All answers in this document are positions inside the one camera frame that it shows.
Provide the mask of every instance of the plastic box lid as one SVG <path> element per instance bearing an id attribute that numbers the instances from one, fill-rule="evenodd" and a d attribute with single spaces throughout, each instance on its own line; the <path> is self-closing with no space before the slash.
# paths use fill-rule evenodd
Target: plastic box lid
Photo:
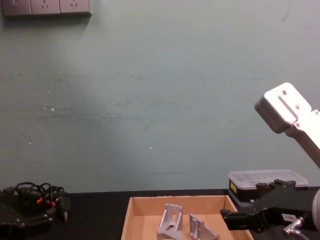
<path id="1" fill-rule="evenodd" d="M 290 169 L 231 171 L 229 179 L 241 190 L 255 190 L 258 183 L 271 183 L 275 179 L 295 181 L 296 187 L 308 187 L 309 181 Z"/>

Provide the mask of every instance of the white label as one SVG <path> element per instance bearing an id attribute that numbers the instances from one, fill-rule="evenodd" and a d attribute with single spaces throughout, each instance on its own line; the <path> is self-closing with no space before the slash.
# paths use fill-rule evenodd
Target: white label
<path id="1" fill-rule="evenodd" d="M 293 221 L 297 220 L 297 217 L 295 215 L 282 213 L 282 217 L 283 217 L 283 220 L 285 220 L 287 222 L 293 222 Z"/>

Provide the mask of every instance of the black table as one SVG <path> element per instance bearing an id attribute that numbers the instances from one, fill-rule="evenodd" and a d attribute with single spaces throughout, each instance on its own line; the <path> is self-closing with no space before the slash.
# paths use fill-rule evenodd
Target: black table
<path id="1" fill-rule="evenodd" d="M 130 197 L 226 195 L 227 190 L 130 191 L 71 194 L 71 214 L 67 224 L 58 219 L 50 232 L 30 240 L 120 240 Z M 263 233 L 252 232 L 255 240 L 297 240 L 282 235 L 276 226 Z M 310 240 L 320 240 L 320 233 L 303 231 Z"/>

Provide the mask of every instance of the cardboard box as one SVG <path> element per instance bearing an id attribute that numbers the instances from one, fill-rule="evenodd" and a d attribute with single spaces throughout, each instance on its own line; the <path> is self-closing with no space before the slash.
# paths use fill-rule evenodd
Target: cardboard box
<path id="1" fill-rule="evenodd" d="M 183 240 L 192 240 L 189 233 L 189 214 L 205 221 L 205 226 L 220 235 L 220 240 L 253 240 L 248 230 L 229 231 L 221 209 L 237 212 L 229 196 L 158 196 L 131 197 L 121 240 L 157 240 L 157 229 L 165 204 L 183 207 Z"/>

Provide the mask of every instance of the wall outlet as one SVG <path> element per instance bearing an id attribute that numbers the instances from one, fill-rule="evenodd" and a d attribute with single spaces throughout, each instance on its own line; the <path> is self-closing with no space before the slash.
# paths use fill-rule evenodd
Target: wall outlet
<path id="1" fill-rule="evenodd" d="M 2 0 L 4 16 L 31 15 L 30 0 Z"/>
<path id="2" fill-rule="evenodd" d="M 62 14 L 91 14 L 90 0 L 60 0 Z"/>
<path id="3" fill-rule="evenodd" d="M 59 0 L 30 0 L 32 15 L 60 14 Z"/>

